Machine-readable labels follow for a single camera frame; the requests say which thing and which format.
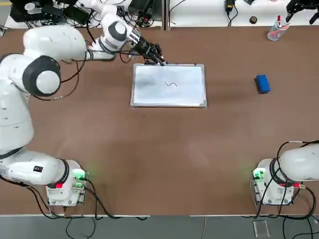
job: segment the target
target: table surface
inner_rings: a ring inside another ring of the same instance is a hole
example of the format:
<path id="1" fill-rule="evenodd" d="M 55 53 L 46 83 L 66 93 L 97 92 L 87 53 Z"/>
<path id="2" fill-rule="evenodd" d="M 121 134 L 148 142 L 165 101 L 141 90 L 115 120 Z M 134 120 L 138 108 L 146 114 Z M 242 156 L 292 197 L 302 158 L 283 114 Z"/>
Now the table surface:
<path id="1" fill-rule="evenodd" d="M 28 148 L 78 160 L 113 214 L 254 214 L 250 176 L 257 163 L 275 157 L 284 141 L 317 139 L 319 130 L 319 28 L 291 27 L 278 42 L 266 38 L 267 30 L 143 29 L 167 61 L 205 65 L 208 108 L 132 109 L 133 62 L 87 62 L 70 97 L 31 99 L 35 137 Z M 23 33 L 0 38 L 0 53 L 22 52 Z M 63 78 L 75 70 L 63 64 Z M 258 94 L 257 74 L 267 74 L 270 93 Z M 74 84 L 64 84 L 59 94 Z M 308 185 L 318 194 L 316 183 Z M 26 189 L 0 187 L 0 214 L 40 213 Z M 283 214 L 305 214 L 311 203 L 302 192 Z M 93 214 L 94 200 L 88 195 L 85 206 L 68 211 Z"/>

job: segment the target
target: cable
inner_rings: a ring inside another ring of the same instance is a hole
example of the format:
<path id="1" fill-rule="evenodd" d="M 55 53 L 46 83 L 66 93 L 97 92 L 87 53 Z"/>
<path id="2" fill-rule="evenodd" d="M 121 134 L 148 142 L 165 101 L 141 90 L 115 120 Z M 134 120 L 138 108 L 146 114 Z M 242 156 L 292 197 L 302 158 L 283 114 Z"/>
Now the cable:
<path id="1" fill-rule="evenodd" d="M 91 218 L 91 219 L 92 219 L 92 221 L 93 221 L 93 231 L 92 231 L 92 233 L 91 233 L 88 237 L 85 237 L 86 239 L 91 238 L 91 237 L 94 235 L 94 233 L 95 233 L 96 223 L 95 223 L 94 218 Z M 68 236 L 69 238 L 75 239 L 75 238 L 73 238 L 72 236 L 70 236 L 70 234 L 69 234 L 69 232 L 68 232 L 68 228 L 69 228 L 69 225 L 70 225 L 70 223 L 72 222 L 72 220 L 73 220 L 73 219 L 70 219 L 69 223 L 66 225 L 65 233 L 67 234 L 67 236 Z"/>
<path id="2" fill-rule="evenodd" d="M 206 223 L 207 223 L 207 217 L 205 217 L 205 220 L 204 220 L 204 229 L 203 229 L 203 234 L 201 235 L 201 239 L 204 239 L 204 237 L 205 237 Z"/>
<path id="3" fill-rule="evenodd" d="M 140 221 L 145 221 L 148 219 L 148 217 L 144 217 L 144 218 L 136 217 L 136 218 L 139 219 Z"/>
<path id="4" fill-rule="evenodd" d="M 286 222 L 286 219 L 287 218 L 285 218 L 284 220 L 283 220 L 283 236 L 284 236 L 284 239 L 287 239 L 286 238 L 286 234 L 285 234 L 285 222 Z M 315 235 L 315 234 L 319 234 L 319 231 L 318 232 L 313 232 L 313 228 L 312 228 L 312 226 L 311 226 L 311 223 L 310 223 L 310 221 L 309 221 L 309 219 L 307 219 L 308 220 L 308 223 L 309 223 L 309 227 L 310 227 L 310 230 L 311 230 L 311 232 L 310 233 L 299 233 L 299 234 L 296 234 L 296 235 L 294 235 L 293 237 L 292 237 L 292 239 L 295 239 L 296 237 L 299 237 L 299 236 L 302 236 L 302 235 L 311 235 L 312 236 L 312 239 L 313 239 L 313 236 Z"/>
<path id="5" fill-rule="evenodd" d="M 93 183 L 89 179 L 86 179 L 86 181 L 88 181 L 91 184 L 91 186 L 93 188 L 93 191 L 94 191 L 94 194 L 96 195 L 96 189 L 95 189 Z M 98 218 L 98 200 L 97 200 L 97 198 L 95 198 L 95 214 L 94 214 L 94 218 L 96 220 L 101 220 L 103 218 L 103 217 Z"/>
<path id="6" fill-rule="evenodd" d="M 281 203 L 280 203 L 280 207 L 279 207 L 279 210 L 278 210 L 278 213 L 276 216 L 274 217 L 270 217 L 269 218 L 278 218 L 280 216 L 280 213 L 281 213 L 281 210 L 283 208 L 283 203 L 284 203 L 284 199 L 285 199 L 285 196 L 286 196 L 286 192 L 287 192 L 287 187 L 286 187 L 286 184 L 287 184 L 287 180 L 285 181 L 285 191 L 284 191 L 284 195 L 283 195 L 283 198 L 281 200 Z"/>
<path id="7" fill-rule="evenodd" d="M 72 80 L 75 76 L 79 75 L 80 71 L 83 69 L 84 65 L 85 65 L 85 62 L 86 62 L 86 55 L 85 55 L 85 58 L 83 59 L 83 63 L 82 65 L 80 66 L 80 68 L 77 68 L 77 72 L 75 72 L 71 77 L 69 77 L 68 79 L 66 80 L 63 80 L 61 83 L 65 83 L 65 82 L 68 82 L 70 80 Z"/>
<path id="8" fill-rule="evenodd" d="M 236 10 L 236 15 L 235 15 L 232 19 L 230 19 L 229 14 L 227 14 L 227 17 L 228 17 L 228 19 L 229 19 L 229 23 L 228 23 L 227 27 L 230 27 L 230 26 L 231 26 L 231 22 L 232 22 L 232 20 L 234 20 L 234 19 L 235 19 L 235 17 L 237 17 L 237 16 L 238 16 L 238 9 L 237 9 L 237 7 L 236 7 L 236 5 L 235 5 L 235 4 L 234 4 L 234 8 L 235 8 L 235 10 Z"/>
<path id="9" fill-rule="evenodd" d="M 290 216 L 280 216 L 280 217 L 287 218 L 287 219 L 292 219 L 292 220 L 304 220 L 304 219 L 307 219 L 307 218 L 311 217 L 314 214 L 316 206 L 317 206 L 316 195 L 309 187 L 305 186 L 305 189 L 311 194 L 311 196 L 313 198 L 313 206 L 310 209 L 310 211 L 308 212 L 308 214 L 303 216 L 303 217 L 290 217 Z"/>
<path id="10" fill-rule="evenodd" d="M 119 218 L 122 218 L 122 217 L 115 217 L 115 216 L 111 215 L 111 214 L 106 210 L 106 208 L 104 207 L 104 205 L 103 205 L 103 203 L 101 202 L 100 198 L 99 198 L 91 189 L 89 189 L 89 188 L 87 188 L 87 187 L 84 187 L 84 189 L 85 189 L 86 191 L 88 191 L 89 193 L 91 193 L 91 194 L 94 196 L 94 198 L 98 201 L 98 203 L 99 203 L 99 204 L 101 205 L 101 207 L 103 208 L 104 213 L 105 213 L 109 218 L 111 218 L 111 219 L 119 219 Z"/>
<path id="11" fill-rule="evenodd" d="M 118 5 L 118 4 L 121 4 L 121 3 L 124 3 L 126 0 L 123 0 L 123 1 L 121 1 L 121 2 L 119 2 L 119 3 L 114 3 L 114 4 L 112 4 L 112 5 Z"/>
<path id="12" fill-rule="evenodd" d="M 0 24 L 0 27 L 3 27 L 3 28 L 8 29 L 8 30 L 13 30 L 13 28 L 10 28 L 10 27 L 7 27 L 7 26 L 3 26 L 1 24 Z"/>
<path id="13" fill-rule="evenodd" d="M 95 39 L 94 39 L 92 33 L 90 32 L 90 29 L 89 29 L 90 18 L 92 17 L 93 13 L 94 13 L 94 11 L 91 10 L 90 15 L 89 15 L 89 18 L 88 18 L 88 21 L 87 21 L 87 23 L 86 23 L 86 31 L 87 31 L 88 34 L 90 35 L 92 41 L 93 41 L 94 43 L 96 43 L 96 41 L 95 41 Z"/>
<path id="14" fill-rule="evenodd" d="M 170 22 L 170 13 L 171 13 L 171 11 L 172 11 L 175 7 L 177 7 L 178 5 L 182 4 L 182 3 L 185 2 L 185 1 L 186 1 L 186 0 L 180 1 L 178 4 L 176 4 L 175 6 L 173 6 L 173 7 L 169 10 L 169 12 L 168 12 L 168 22 Z"/>

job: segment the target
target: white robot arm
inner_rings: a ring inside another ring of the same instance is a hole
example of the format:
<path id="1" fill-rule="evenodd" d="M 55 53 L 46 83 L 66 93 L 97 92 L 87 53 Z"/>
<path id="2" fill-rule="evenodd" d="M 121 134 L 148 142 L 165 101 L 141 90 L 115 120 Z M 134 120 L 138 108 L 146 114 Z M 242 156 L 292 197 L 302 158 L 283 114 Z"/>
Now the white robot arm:
<path id="1" fill-rule="evenodd" d="M 319 180 L 318 144 L 285 151 L 278 160 L 262 160 L 253 171 L 252 189 L 256 202 L 263 199 L 263 204 L 289 205 L 294 187 L 313 180 Z"/>
<path id="2" fill-rule="evenodd" d="M 0 58 L 0 178 L 26 185 L 46 185 L 51 205 L 75 206 L 83 194 L 86 173 L 74 160 L 26 150 L 34 130 L 30 96 L 54 95 L 61 85 L 60 60 L 113 60 L 126 42 L 145 59 L 164 65 L 161 49 L 127 25 L 113 5 L 92 0 L 101 14 L 103 35 L 86 46 L 82 34 L 67 25 L 45 26 L 23 36 L 23 54 Z"/>

